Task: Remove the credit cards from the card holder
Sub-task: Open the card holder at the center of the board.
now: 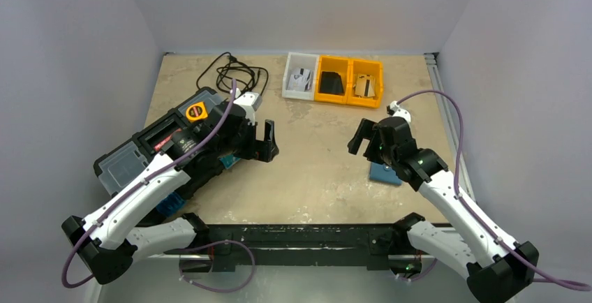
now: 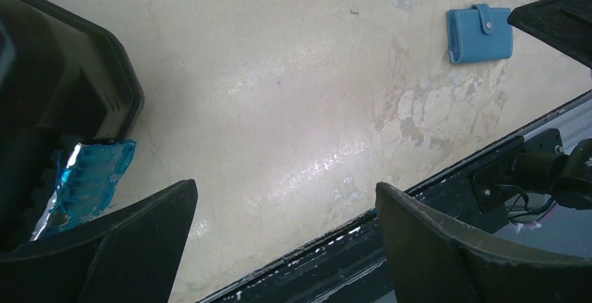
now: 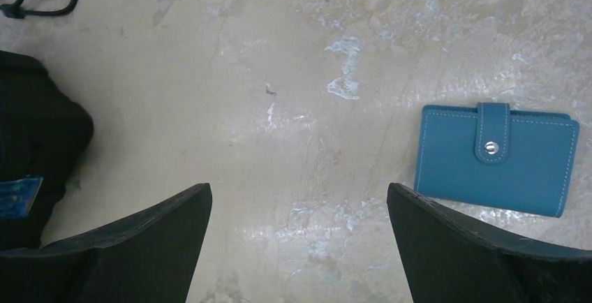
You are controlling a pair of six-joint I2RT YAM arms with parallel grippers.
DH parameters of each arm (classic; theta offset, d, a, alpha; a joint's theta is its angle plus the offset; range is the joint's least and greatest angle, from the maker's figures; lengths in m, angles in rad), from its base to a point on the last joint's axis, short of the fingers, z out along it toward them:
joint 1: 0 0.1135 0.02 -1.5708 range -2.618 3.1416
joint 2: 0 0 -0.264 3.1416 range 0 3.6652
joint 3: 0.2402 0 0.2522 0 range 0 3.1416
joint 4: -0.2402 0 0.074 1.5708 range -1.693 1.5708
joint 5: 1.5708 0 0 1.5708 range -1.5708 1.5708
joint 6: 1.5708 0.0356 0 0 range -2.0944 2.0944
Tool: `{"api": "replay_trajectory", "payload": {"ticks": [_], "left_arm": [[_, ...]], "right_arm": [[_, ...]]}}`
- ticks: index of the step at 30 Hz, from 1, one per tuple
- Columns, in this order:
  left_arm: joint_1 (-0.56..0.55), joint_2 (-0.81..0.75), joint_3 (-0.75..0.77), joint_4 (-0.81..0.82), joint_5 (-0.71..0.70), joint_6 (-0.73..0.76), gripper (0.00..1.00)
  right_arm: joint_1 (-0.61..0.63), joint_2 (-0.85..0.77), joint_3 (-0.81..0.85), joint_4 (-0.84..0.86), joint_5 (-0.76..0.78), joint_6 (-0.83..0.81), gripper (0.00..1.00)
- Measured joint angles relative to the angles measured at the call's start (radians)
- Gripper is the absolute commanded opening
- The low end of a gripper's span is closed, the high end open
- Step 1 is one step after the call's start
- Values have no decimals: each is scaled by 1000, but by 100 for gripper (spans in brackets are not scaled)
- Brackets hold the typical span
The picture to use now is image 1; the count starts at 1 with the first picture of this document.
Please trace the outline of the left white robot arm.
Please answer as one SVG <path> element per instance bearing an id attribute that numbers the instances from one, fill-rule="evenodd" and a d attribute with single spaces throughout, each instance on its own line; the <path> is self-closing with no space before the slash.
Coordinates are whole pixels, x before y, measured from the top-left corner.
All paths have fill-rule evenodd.
<path id="1" fill-rule="evenodd" d="M 67 279 L 75 256 L 91 272 L 89 279 L 107 284 L 152 255 L 200 253 L 216 246 L 208 226 L 195 214 L 147 228 L 138 224 L 171 193 L 203 177 L 206 163 L 217 163 L 226 154 L 268 163 L 279 154 L 274 121 L 265 121 L 264 138 L 257 140 L 257 123 L 248 111 L 236 103 L 216 106 L 206 117 L 173 132 L 149 165 L 109 202 L 84 218 L 67 218 L 61 228 L 73 250 L 62 269 L 63 285 L 75 287 Z"/>

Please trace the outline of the blue card holder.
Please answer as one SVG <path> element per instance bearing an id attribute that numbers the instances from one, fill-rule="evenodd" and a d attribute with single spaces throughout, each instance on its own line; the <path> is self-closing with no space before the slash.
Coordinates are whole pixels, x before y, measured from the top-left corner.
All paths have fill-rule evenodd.
<path id="1" fill-rule="evenodd" d="M 390 166 L 378 163 L 371 163 L 369 180 L 394 186 L 401 186 L 403 184 L 403 181 L 399 179 L 396 172 Z"/>

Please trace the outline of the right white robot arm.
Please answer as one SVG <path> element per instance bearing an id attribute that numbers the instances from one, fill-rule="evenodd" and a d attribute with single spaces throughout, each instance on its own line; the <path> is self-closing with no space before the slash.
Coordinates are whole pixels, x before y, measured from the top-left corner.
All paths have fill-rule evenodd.
<path id="1" fill-rule="evenodd" d="M 393 225 L 392 243 L 402 252 L 412 248 L 432 255 L 466 280 L 479 302 L 507 302 L 534 282 L 539 252 L 499 228 L 454 180 L 444 160 L 432 149 L 417 146 L 402 117 L 380 122 L 362 119 L 348 151 L 357 154 L 368 140 L 364 157 L 391 167 L 397 177 L 433 204 L 457 232 L 441 231 L 411 213 Z"/>

